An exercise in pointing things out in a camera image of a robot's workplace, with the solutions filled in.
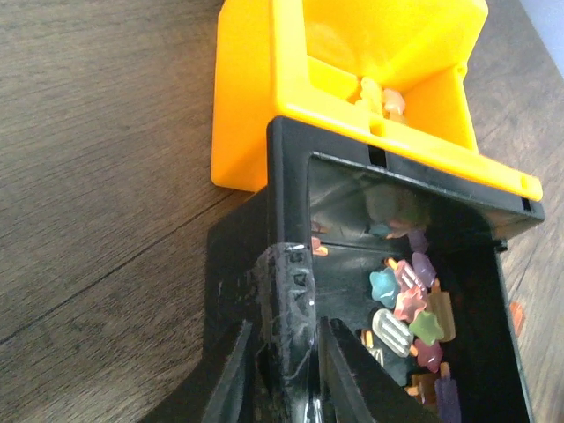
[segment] wooden floor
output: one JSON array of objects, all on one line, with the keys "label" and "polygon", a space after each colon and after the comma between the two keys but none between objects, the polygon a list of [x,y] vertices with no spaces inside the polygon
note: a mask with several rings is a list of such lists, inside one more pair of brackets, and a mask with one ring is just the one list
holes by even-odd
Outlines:
[{"label": "wooden floor", "polygon": [[[564,421],[564,82],[518,0],[490,0],[466,87],[481,151],[541,177],[510,243],[538,422]],[[0,421],[131,421],[200,357],[220,0],[0,8]]]}]

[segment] black container wall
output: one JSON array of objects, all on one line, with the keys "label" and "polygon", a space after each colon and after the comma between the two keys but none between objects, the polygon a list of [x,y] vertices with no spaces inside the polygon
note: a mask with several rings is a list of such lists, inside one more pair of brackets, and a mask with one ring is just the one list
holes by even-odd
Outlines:
[{"label": "black container wall", "polygon": [[[367,228],[402,221],[425,228],[427,253],[442,287],[451,293],[457,336],[443,344],[444,359],[458,382],[464,421],[530,421],[498,251],[543,218],[539,203],[277,118],[269,128],[268,186],[209,233],[204,349],[229,323],[254,322],[261,328],[254,334],[256,349],[261,343],[268,346],[263,360],[268,370],[260,370],[278,407],[267,409],[274,419],[285,414],[280,419],[286,421],[299,412],[312,413],[320,398],[319,374],[312,371],[318,354],[316,322],[326,316],[350,330],[370,326],[381,305],[370,298],[369,272],[380,268],[384,257],[407,257],[410,251],[405,238],[384,240]],[[296,262],[299,246],[309,248],[312,221],[329,229],[316,236],[330,254],[308,253]],[[305,279],[296,278],[301,274]],[[296,280],[310,282],[297,286]],[[259,300],[261,290],[268,300]],[[298,299],[300,330],[272,325],[293,313],[287,304],[292,298]],[[303,298],[313,300],[299,302]],[[285,345],[301,346],[288,352]],[[407,384],[416,363],[400,359],[385,345],[382,349],[385,370]],[[289,368],[300,370],[307,380],[292,381],[308,390],[288,389]],[[293,409],[297,404],[299,412]]]}]

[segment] yellow box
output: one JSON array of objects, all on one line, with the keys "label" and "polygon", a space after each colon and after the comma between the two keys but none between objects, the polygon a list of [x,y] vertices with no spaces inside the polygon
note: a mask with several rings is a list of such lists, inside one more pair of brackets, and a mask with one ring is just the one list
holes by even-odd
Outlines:
[{"label": "yellow box", "polygon": [[[483,0],[226,0],[214,183],[264,187],[266,127],[284,115],[539,200],[537,178],[478,152],[463,80],[486,16]],[[362,77],[404,95],[409,126],[354,105]]]}]

